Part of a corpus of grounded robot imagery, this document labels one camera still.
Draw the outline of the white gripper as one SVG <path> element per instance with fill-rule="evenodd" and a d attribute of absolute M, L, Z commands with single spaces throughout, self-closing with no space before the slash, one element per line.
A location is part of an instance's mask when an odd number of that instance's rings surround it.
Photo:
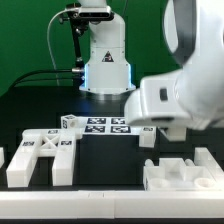
<path fill-rule="evenodd" d="M 186 128 L 205 130 L 224 128 L 224 118 L 210 119 L 193 115 L 177 99 L 176 82 L 180 71 L 144 77 L 124 106 L 130 126 L 156 126 L 169 141 L 185 141 Z"/>

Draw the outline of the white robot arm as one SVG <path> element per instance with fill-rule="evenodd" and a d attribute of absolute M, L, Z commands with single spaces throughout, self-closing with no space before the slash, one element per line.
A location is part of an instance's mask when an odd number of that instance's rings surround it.
<path fill-rule="evenodd" d="M 224 0 L 168 0 L 162 18 L 167 47 L 180 68 L 131 84 L 125 59 L 125 23 L 90 22 L 90 59 L 82 91 L 99 98 L 130 94 L 130 126 L 154 126 L 171 141 L 186 130 L 224 127 Z"/>

